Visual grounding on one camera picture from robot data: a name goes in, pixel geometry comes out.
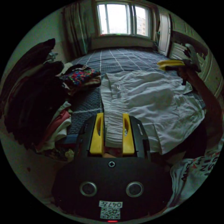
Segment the dark clothing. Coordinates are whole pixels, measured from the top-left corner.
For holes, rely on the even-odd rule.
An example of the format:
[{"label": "dark clothing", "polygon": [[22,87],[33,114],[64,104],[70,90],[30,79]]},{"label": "dark clothing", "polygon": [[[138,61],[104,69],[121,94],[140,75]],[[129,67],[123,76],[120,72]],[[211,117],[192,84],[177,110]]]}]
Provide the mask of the dark clothing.
[{"label": "dark clothing", "polygon": [[38,145],[66,92],[56,77],[64,68],[60,61],[46,63],[27,80],[9,105],[5,126],[26,148]]},{"label": "dark clothing", "polygon": [[4,113],[6,100],[18,78],[26,71],[46,61],[48,54],[55,46],[55,39],[39,43],[27,51],[8,74],[0,95],[0,118]]}]

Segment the pink clothing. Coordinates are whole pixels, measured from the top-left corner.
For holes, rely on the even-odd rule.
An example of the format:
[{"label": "pink clothing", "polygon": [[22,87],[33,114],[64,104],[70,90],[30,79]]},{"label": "pink clothing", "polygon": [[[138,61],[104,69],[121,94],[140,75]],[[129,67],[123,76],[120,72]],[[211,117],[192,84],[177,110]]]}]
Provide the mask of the pink clothing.
[{"label": "pink clothing", "polygon": [[48,138],[56,131],[56,129],[68,118],[70,118],[70,114],[68,113],[68,111],[66,109],[62,110],[46,129],[42,141],[37,146],[35,146],[37,151],[41,150],[44,142],[46,142]]}]

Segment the white t-shirt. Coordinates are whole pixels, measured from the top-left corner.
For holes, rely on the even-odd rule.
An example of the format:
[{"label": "white t-shirt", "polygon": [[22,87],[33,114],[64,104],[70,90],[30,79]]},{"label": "white t-shirt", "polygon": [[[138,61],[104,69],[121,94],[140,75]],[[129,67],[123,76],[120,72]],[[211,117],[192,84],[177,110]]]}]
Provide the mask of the white t-shirt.
[{"label": "white t-shirt", "polygon": [[205,156],[196,159],[183,159],[171,168],[170,174],[173,182],[173,195],[167,204],[168,209],[164,213],[182,204],[198,190],[216,164],[223,143],[224,133],[219,144],[209,150]]}]

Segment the hand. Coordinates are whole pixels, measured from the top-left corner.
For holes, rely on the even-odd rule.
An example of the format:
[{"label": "hand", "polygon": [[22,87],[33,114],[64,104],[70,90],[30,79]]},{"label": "hand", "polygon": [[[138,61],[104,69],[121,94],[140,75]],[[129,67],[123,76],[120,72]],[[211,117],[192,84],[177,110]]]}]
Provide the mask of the hand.
[{"label": "hand", "polygon": [[188,81],[192,86],[196,87],[198,82],[201,80],[196,71],[187,68],[179,68],[180,77]]}]

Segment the white cloth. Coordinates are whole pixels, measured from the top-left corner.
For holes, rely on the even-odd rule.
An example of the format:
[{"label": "white cloth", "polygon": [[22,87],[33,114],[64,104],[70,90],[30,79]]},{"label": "white cloth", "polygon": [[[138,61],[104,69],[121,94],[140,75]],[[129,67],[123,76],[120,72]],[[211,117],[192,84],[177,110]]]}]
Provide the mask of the white cloth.
[{"label": "white cloth", "polygon": [[65,120],[56,131],[50,136],[50,138],[44,142],[42,148],[38,152],[43,152],[45,150],[54,149],[55,142],[67,136],[67,127],[71,125],[71,117]]},{"label": "white cloth", "polygon": [[123,113],[141,120],[150,151],[165,154],[202,122],[204,111],[182,79],[157,72],[105,74],[101,84],[107,147],[122,147]]},{"label": "white cloth", "polygon": [[167,204],[168,212],[191,197],[206,180],[216,164],[224,143],[224,133],[219,143],[205,156],[196,159],[184,159],[176,163],[170,170],[173,195]]}]

